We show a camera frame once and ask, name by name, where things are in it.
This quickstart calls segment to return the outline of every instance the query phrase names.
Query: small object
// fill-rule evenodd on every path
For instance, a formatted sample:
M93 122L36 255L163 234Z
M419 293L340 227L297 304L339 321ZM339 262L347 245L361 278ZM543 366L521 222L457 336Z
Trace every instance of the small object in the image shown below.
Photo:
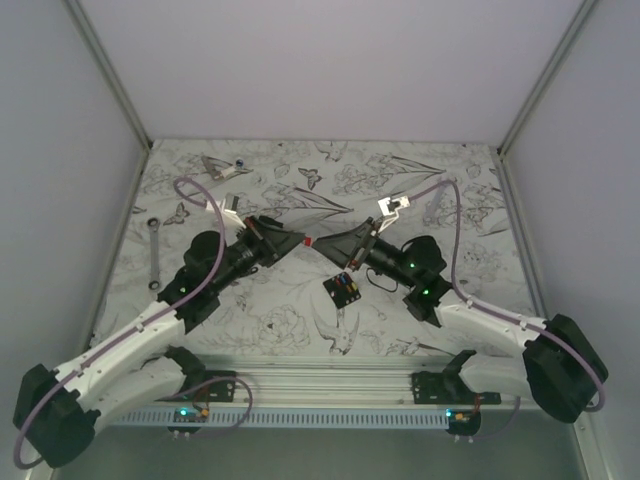
M385 197L378 200L378 206L382 212L382 223L380 224L377 233L382 233L383 230L386 230L389 225L400 218L398 210L407 208L409 205L409 197L406 195L394 199L391 199L391 197Z
M348 273L340 273L329 280L325 280L322 285L324 285L338 309L351 305L360 299L358 287Z
M160 284L160 246L158 243L158 230L160 229L160 220L152 217L147 220L149 227L149 240L151 243L151 270L149 273L149 290L155 292L161 286Z

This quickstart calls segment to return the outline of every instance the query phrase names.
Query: small circuit board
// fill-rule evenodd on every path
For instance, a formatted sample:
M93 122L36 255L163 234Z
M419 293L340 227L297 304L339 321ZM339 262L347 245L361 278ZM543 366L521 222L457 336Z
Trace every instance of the small circuit board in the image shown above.
M344 308L360 299L360 290L348 273L342 272L322 282L336 308Z

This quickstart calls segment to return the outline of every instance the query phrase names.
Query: white plastic part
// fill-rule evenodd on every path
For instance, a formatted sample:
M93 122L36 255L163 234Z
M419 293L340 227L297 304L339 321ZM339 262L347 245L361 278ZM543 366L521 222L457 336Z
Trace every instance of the white plastic part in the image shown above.
M468 333L513 357L522 355L525 342L538 338L536 332L523 330L518 325L512 325L472 308L467 302L461 300L453 290L449 290L442 296L440 305L435 308L435 313L442 328ZM542 318L523 315L521 321L544 328Z
M380 211L382 212L382 225L375 232L381 233L383 230L388 228L393 222L395 222L398 218L400 218L400 214L398 210L402 210L403 208L407 208L409 203L409 197L406 195L404 197L397 197L391 200L391 197L385 197L383 199L378 200L378 205L380 206Z
M227 229L237 230L247 228L238 214L234 210L229 208L226 199L216 202L216 204L220 209L220 213L222 213L222 220L224 222L224 226ZM206 210L208 210L209 212L215 212L215 210L213 209L213 205L211 205L211 202L207 202Z
M160 357L117 380L92 407L100 410L94 425L96 434L127 413L178 393L185 378L180 365Z
M63 363L57 367L56 378L63 379L72 370L80 371L80 365L106 344L120 336L122 333L136 328L137 331L119 345L113 347L88 368L82 374L66 385L66 390L77 390L80 396L77 401L83 410L93 407L102 393L127 371L138 366L145 358L163 347L181 339L184 334L184 322L175 317L175 311L158 318L147 327L142 327L141 322L151 315L167 308L165 302L153 302L133 322L118 330L116 333L100 342L91 350Z
M533 399L527 371L520 356L489 357L476 354L462 365L460 378L472 392L500 392Z

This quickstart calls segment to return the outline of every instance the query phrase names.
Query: butterfly print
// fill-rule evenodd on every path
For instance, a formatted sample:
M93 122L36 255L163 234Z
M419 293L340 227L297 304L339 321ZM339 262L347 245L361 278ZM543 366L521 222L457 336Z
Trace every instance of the butterfly print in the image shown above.
M309 190L313 190L313 187L322 180L322 177L318 175L318 170L316 168L311 168L307 170L306 168L299 168L298 171L307 177L307 185L309 186Z
M184 219L187 218L189 215L191 215L189 213L189 210L187 210L184 207L184 203L180 202L178 204L178 206L176 207L176 213L175 215L173 215L172 217L169 217L168 219L166 219L162 224L163 225L182 225L184 223Z

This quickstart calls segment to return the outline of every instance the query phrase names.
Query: cable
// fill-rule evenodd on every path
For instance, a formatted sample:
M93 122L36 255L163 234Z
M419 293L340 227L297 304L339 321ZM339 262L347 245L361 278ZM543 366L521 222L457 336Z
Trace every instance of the cable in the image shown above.
M396 288L391 290L390 288L383 287L382 285L379 285L376 282L374 282L373 280L371 280L371 278L369 278L369 271L370 270L373 271L373 273L375 273L375 270L373 270L373 268L367 268L367 271L365 272L365 276L367 277L367 280L369 280L369 283L371 285L373 285L374 287L378 287L380 290L384 290L385 292L389 292L389 293L395 293L395 292L398 291L398 282L396 282Z
M196 435L193 436L194 438L203 438L203 437L212 437L212 436L213 437L219 437L219 436L222 436L222 435L226 435L227 433L231 433L232 431L234 431L237 428L239 428L240 425L242 425L244 422L247 421L247 418L249 418L249 415L251 414L251 409L253 408L253 392L251 391L251 387L249 387L247 382L245 382L241 378L237 378L237 377L215 377L215 378L210 378L209 380L206 380L206 381L202 382L200 385L196 385L195 387L192 387L192 388L190 388L188 390L185 390L184 392L176 393L175 395L171 395L170 397L165 397L162 400L174 400L176 398L180 398L180 397L183 397L185 395L189 395L190 393L193 393L193 392L196 392L198 390L201 390L204 387L208 387L209 385L213 385L214 383L229 382L229 381L238 382L247 391L247 394L249 395L249 405L247 405L247 409L244 411L242 416L233 425L230 425L228 427L225 427L222 430L218 430L218 431L210 433L210 434L200 434L200 435L196 434Z
M569 345L567 342L559 338L557 335L554 335L553 333L549 333L545 329L540 328L537 325L531 325L530 323L522 323L522 321L519 318L513 316L514 314L512 314L507 310L499 309L497 307L484 303L476 298L472 298L471 295L468 295L462 289L462 287L458 285L458 282L456 280L456 262L458 259L458 249L460 247L460 232L462 230L462 227L461 227L462 201L460 200L460 190L458 189L458 185L456 184L456 182L452 180L442 180L436 183L435 185L427 188L426 190L423 190L422 192L418 192L415 195L410 196L409 202L412 203L418 200L419 198L423 197L424 195L434 191L438 187L441 187L444 185L449 185L453 187L453 191L455 192L455 195L456 195L456 233L455 233L455 240L453 244L453 258L451 259L451 284L453 285L453 290L455 291L456 295L458 295L458 297L460 297L460 299L463 300L464 302L467 302L467 304L469 304L471 308L475 308L476 310L480 310L481 312L488 313L489 315L493 315L501 320L509 322L513 325L517 325L518 327L524 326L524 328L532 330L542 335L543 337L548 338L549 340L554 342L556 345L559 345L560 347L562 347L569 355L571 355L574 358L576 362L580 364L580 366L585 370L585 372L587 372L587 375L589 375L589 377L591 378L591 381L595 384L596 389L598 390L598 403L594 406L585 408L585 411L598 412L602 410L606 401L604 386L602 385L602 382L600 381L600 378L598 377L596 372L593 370L593 368L591 368L591 365L589 365L586 362L586 360L582 358L582 356L571 345Z
M200 293L202 291L202 289L205 288L207 286L207 284L213 279L213 276L218 271L218 268L220 267L220 263L222 262L222 255L224 253L224 248L225 248L225 242L224 242L225 232L224 232L224 223L223 223L223 220L222 220L222 212L218 208L218 205L216 204L214 198L207 191L207 189L204 188L198 182L196 182L195 180L192 180L189 177L178 177L178 178L176 178L174 180L173 188L175 189L176 193L178 193L178 195L180 195L180 196L184 195L182 193L182 191L180 190L180 188L179 188L179 185L183 184L183 183L189 183L192 186L194 186L197 190L200 191L200 193L202 193L204 195L204 197L207 199L207 201L209 203L211 203L211 205L213 206L213 209L215 211L216 217L218 218L218 225L219 225L219 229L220 229L220 238L221 238L221 241L218 244L218 254L217 254L217 257L216 257L216 261L213 264L213 267L211 267L211 271L205 277L205 279L202 281L202 283L200 283L200 285L198 285L195 289L193 289L193 291L189 292L189 294L187 294L184 297L182 297L180 300L175 302L173 305L170 305L169 307L167 307L167 308L165 308L163 310L160 310L159 312L151 315L148 319L144 320L142 322L142 325L145 326L145 327L150 325L151 323L155 322L159 318L163 317L167 313L169 313L169 312L181 307L182 305L187 303L189 300L191 300L193 297L195 297L198 293ZM80 364L80 371L73 370L71 373L69 373L69 375L67 375L62 380L60 380L55 387L53 387L49 392L47 392L44 395L44 397L42 397L40 399L40 401L36 404L36 406L33 408L33 410L31 410L29 415L27 415L27 418L24 421L24 423L22 424L22 427L20 428L20 431L18 433L18 438L16 439L16 443L15 443L15 445L13 447L13 463L15 464L15 466L17 468L19 468L21 470L28 470L28 469L33 468L36 465L40 464L40 462L42 462L42 457L40 457L40 458L38 458L37 460L34 460L31 463L24 463L22 461L22 457L21 457L20 453L22 452L22 444L24 443L24 440L25 440L25 438L27 436L27 432L31 428L31 425L33 424L34 419L40 413L40 411L44 408L44 406L47 404L47 402L49 402L49 400L51 400L51 398L53 398L53 396L56 393L58 393L60 390L62 390L62 388L67 383L69 383L71 380L73 380L75 377L77 377L84 369L86 369L89 366L91 366L91 364L94 361L96 361L98 358L100 358L102 355L104 355L106 352L111 350L116 345L118 345L121 342L125 341L127 338L129 338L130 336L132 336L136 332L138 332L137 327L131 327L129 330L127 330L127 331L123 332L122 334L118 335L116 338L111 340L109 343L104 345L102 348L100 348L98 351L96 351L93 355L91 355L89 358L87 358L84 362L82 362Z
M474 435L474 436L468 437L469 442L472 443L472 442L475 442L476 440L489 440L497 437L498 435L502 435L503 433L506 433L513 426L514 420L516 419L516 417L518 416L518 413L520 412L521 403L522 403L522 399L520 397L516 397L515 404L513 406L513 411L511 412L511 415L509 416L507 423L505 423L502 428L496 430L493 433L487 433L485 435Z
M476 393L476 398L474 398L473 400L473 411L471 412L471 415L476 415L477 413L480 413L480 406L481 406L480 394Z

